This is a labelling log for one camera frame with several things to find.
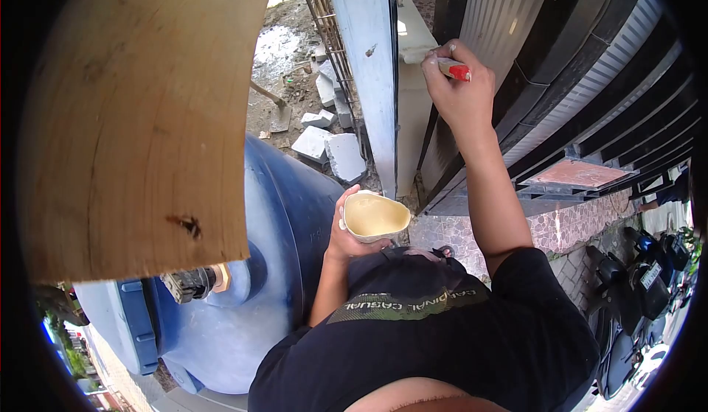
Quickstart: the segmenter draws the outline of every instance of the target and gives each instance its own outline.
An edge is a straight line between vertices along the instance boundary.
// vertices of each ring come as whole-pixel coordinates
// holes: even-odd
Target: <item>red brush handle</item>
[[[472,73],[469,71],[469,67],[467,65],[448,57],[438,58],[438,68],[444,75],[451,77],[452,79],[461,81],[469,81],[472,79]]]

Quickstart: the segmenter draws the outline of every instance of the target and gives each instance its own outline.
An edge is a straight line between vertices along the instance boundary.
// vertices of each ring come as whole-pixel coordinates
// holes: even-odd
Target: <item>paint cup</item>
[[[411,222],[411,213],[403,204],[368,190],[347,197],[342,209],[339,227],[362,243],[390,239]]]

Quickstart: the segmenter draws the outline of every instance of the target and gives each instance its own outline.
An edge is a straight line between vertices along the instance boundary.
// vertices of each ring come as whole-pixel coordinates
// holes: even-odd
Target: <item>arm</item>
[[[465,63],[472,79],[448,80],[438,70],[438,57]],[[493,277],[512,252],[534,246],[491,124],[494,73],[458,39],[430,51],[421,67],[430,97],[449,125],[465,160],[474,239]]]
[[[359,185],[354,185],[344,191],[344,194],[337,200],[334,207],[334,220],[332,220],[329,246],[324,252],[322,274],[319,276],[317,293],[314,296],[312,312],[310,312],[310,318],[307,322],[310,327],[315,327],[347,301],[349,296],[347,276],[349,260],[352,257],[373,254],[391,245],[391,241],[388,239],[381,239],[374,243],[361,243],[349,231],[342,230],[339,227],[344,200],[357,191],[359,191]]]

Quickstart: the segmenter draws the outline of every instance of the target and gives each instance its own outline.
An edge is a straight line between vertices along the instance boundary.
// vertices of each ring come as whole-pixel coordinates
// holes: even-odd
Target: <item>water tank lid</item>
[[[75,283],[76,297],[93,327],[134,374],[157,368],[157,345],[138,279]]]

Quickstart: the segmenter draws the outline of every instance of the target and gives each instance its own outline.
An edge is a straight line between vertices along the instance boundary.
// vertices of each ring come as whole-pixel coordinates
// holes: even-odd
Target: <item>broken concrete block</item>
[[[324,48],[324,43],[317,45],[314,49],[314,55],[312,56],[315,62],[324,62],[327,60],[327,52]]]
[[[349,109],[347,100],[344,98],[343,91],[337,91],[334,94],[334,108],[337,111],[339,123],[342,125],[342,128],[351,128],[353,126],[352,111]]]
[[[334,67],[332,66],[332,62],[329,59],[325,60],[325,62],[319,66],[319,72],[324,77],[329,79],[330,82],[332,82],[335,92],[340,91],[342,89],[342,86],[337,81],[337,74],[335,74],[335,72],[334,72]]]
[[[326,108],[334,105],[334,86],[332,82],[320,73],[314,83],[317,85],[317,92],[322,106]]]
[[[280,149],[280,148],[290,148],[290,139],[287,137],[276,140],[275,143],[273,143],[273,146]]]
[[[355,184],[366,174],[366,162],[359,154],[355,134],[337,134],[325,140],[325,150],[335,176]]]
[[[308,126],[290,147],[293,151],[317,163],[327,162],[325,142],[332,137],[332,133],[316,126]]]
[[[300,123],[302,123],[304,127],[317,126],[318,128],[327,128],[336,119],[337,115],[323,109],[319,114],[305,113],[302,119],[300,119]]]

